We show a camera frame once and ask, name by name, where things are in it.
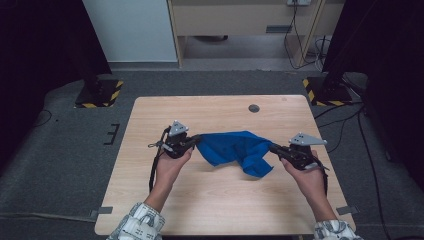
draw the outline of white cabinet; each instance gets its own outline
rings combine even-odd
[[[109,62],[177,62],[166,0],[83,0]]]

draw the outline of black circular hole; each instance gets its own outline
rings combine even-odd
[[[252,104],[249,106],[249,111],[255,113],[255,112],[259,112],[259,106],[256,104]]]

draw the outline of black cable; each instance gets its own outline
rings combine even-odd
[[[351,116],[349,116],[347,118],[336,120],[336,121],[333,121],[333,122],[330,122],[330,123],[326,123],[324,125],[319,126],[318,128],[326,127],[326,126],[331,125],[333,123],[338,123],[338,122],[341,122],[341,121],[349,120],[349,119],[355,117],[356,114],[358,114],[358,112],[362,111],[363,108],[364,108],[364,106],[362,106],[358,111],[356,111],[353,115],[351,115]]]
[[[327,151],[327,153],[331,153],[331,152],[335,151],[339,147],[339,145],[340,145],[340,143],[342,141],[343,129],[344,129],[344,125],[345,125],[346,121],[349,120],[349,119],[351,119],[351,118],[353,118],[353,117],[355,117],[357,114],[359,114],[362,111],[363,108],[364,108],[364,106],[362,106],[358,111],[356,111],[353,115],[351,115],[351,116],[349,116],[347,118],[344,118],[344,119],[341,119],[341,120],[336,120],[336,121],[333,121],[333,122],[330,122],[330,123],[327,123],[327,124],[324,124],[324,125],[318,127],[318,128],[321,128],[321,127],[325,127],[325,126],[331,125],[333,123],[337,123],[337,122],[343,121],[343,124],[342,124],[342,126],[340,128],[339,140],[337,141],[336,146],[333,149]]]
[[[345,119],[342,123],[342,127],[340,128],[339,140],[337,141],[336,146],[333,149],[328,150],[327,153],[334,152],[340,146],[340,143],[342,142],[343,129],[344,129],[344,125],[345,125],[346,121],[347,121],[347,119]]]
[[[371,153],[370,153],[370,149],[369,149],[369,147],[368,147],[368,143],[367,143],[367,140],[366,140],[366,138],[365,138],[364,131],[363,131],[363,129],[362,129],[362,124],[361,124],[361,114],[358,114],[358,125],[359,125],[359,130],[360,130],[360,132],[361,132],[362,140],[364,141],[365,148],[366,148],[366,150],[367,150],[368,159],[369,159],[369,161],[370,161],[371,170],[372,170],[373,177],[374,177],[375,189],[376,189],[376,191],[377,191],[377,204],[378,204],[378,211],[379,211],[379,213],[380,213],[380,220],[381,220],[381,224],[382,224],[382,226],[383,226],[384,234],[386,235],[387,239],[388,239],[388,240],[391,240],[390,234],[389,234],[389,232],[388,232],[388,230],[387,230],[387,227],[386,227],[386,223],[385,223],[385,221],[384,221],[383,209],[382,209],[382,206],[381,206],[380,187],[379,187],[379,185],[378,185],[378,179],[377,179],[377,174],[376,174],[375,167],[374,167],[374,162],[373,162],[373,160],[372,160]]]
[[[318,55],[318,59],[321,62],[322,66],[324,66],[324,62],[322,61],[322,59],[323,59],[322,52],[324,51],[325,40],[326,39],[325,39],[325,35],[324,35],[324,38],[323,38],[322,43],[321,43],[321,50],[319,51],[319,55]]]
[[[327,54],[324,54],[324,49],[323,49],[323,47],[322,47],[322,48],[319,48],[319,47],[318,47],[318,44],[317,44],[319,41],[322,41],[322,40],[323,40],[323,38],[320,38],[320,39],[315,40],[315,48],[316,48],[316,49],[319,49],[319,51],[320,51],[320,52],[319,52],[319,54],[320,54],[323,58],[325,58],[325,57],[327,57]],[[316,57],[316,56],[317,56],[316,50],[315,50],[315,52],[310,52],[310,51],[308,51],[308,52],[306,53],[306,56],[308,56],[308,55],[309,55],[309,56],[315,56],[315,57]]]
[[[334,109],[337,109],[339,107],[351,106],[351,105],[355,105],[355,104],[362,104],[362,102],[352,102],[350,104],[343,104],[343,105],[334,106],[334,107],[332,107],[330,109],[327,109],[324,112],[318,114],[316,117],[314,117],[314,119],[317,119],[317,118],[321,117],[322,115],[324,115],[324,114],[326,114],[326,113],[328,113],[328,112],[330,112],[330,111],[332,111]]]
[[[288,58],[289,58],[290,65],[292,66],[292,68],[293,68],[293,69],[301,69],[301,68],[303,68],[303,67],[305,67],[305,66],[308,66],[308,65],[310,65],[310,64],[315,63],[315,61],[308,62],[308,61],[306,61],[305,57],[303,56],[302,43],[301,43],[301,41],[300,41],[300,36],[299,36],[299,34],[298,34],[298,32],[297,32],[297,28],[296,28],[296,13],[297,13],[297,0],[294,0],[294,1],[293,1],[293,18],[292,18],[292,20],[291,20],[290,28],[289,28],[289,29],[294,28],[294,30],[295,30],[295,33],[296,33],[296,36],[297,36],[297,40],[298,40],[298,42],[299,42],[299,46],[300,46],[300,51],[301,51],[302,59],[303,59],[303,61],[305,61],[305,62],[306,62],[306,64],[304,64],[304,65],[302,65],[302,66],[300,66],[300,67],[295,67],[295,66],[293,65],[293,63],[292,63],[292,61],[291,61],[291,57],[290,57],[289,50],[287,49],[287,35],[288,35],[288,32],[289,32],[289,31],[287,31],[287,32],[286,32],[286,34],[284,35],[284,41],[283,41],[283,42],[284,42],[284,49],[286,50],[287,56],[288,56]]]
[[[53,114],[52,114],[49,110],[43,109],[41,112],[47,112],[47,113],[49,114],[49,118],[48,118],[46,121],[44,121],[43,123],[40,123],[40,124],[38,124],[38,125],[34,125],[34,126],[32,126],[33,128],[41,127],[41,126],[43,126],[44,124],[48,123],[48,122],[50,121],[50,119],[52,119]]]
[[[321,38],[321,39],[317,39],[317,40],[315,40],[315,48],[316,49],[319,49],[319,56],[320,56],[320,58],[324,58],[324,57],[326,57],[327,56],[327,54],[324,54],[324,44],[325,44],[325,42],[329,42],[329,43],[331,43],[331,40],[329,40],[329,39],[325,39],[325,37],[326,36],[324,36],[324,38]],[[320,47],[318,47],[318,42],[319,41],[322,41],[322,44],[321,44],[321,48]]]

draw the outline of table top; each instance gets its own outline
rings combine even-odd
[[[249,111],[255,104],[259,111]],[[149,193],[149,177],[163,130],[178,120],[188,135],[250,131],[280,145],[299,132],[320,138],[307,99],[301,95],[140,97],[135,101],[95,226],[109,235],[136,202]],[[326,149],[314,145],[330,169],[328,199],[333,208],[346,200]],[[193,151],[165,203],[163,235],[297,235],[312,234],[314,216],[293,178],[275,154],[264,159],[273,170],[263,178],[245,174],[236,163],[211,166]],[[339,216],[355,228],[350,214]]]

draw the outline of hazard stripe tape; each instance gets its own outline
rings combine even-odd
[[[95,104],[95,103],[75,104],[75,107],[76,108],[110,107],[115,103],[116,99],[118,98],[119,92],[121,91],[121,87],[123,84],[124,84],[124,81],[118,81],[116,83],[115,91],[113,92],[108,102],[104,102],[100,104]]]
[[[306,89],[306,93],[308,94],[309,101],[313,106],[341,106],[341,105],[349,105],[352,104],[351,101],[318,101],[315,98],[315,94],[311,85],[309,84],[308,79],[303,79],[303,86]]]

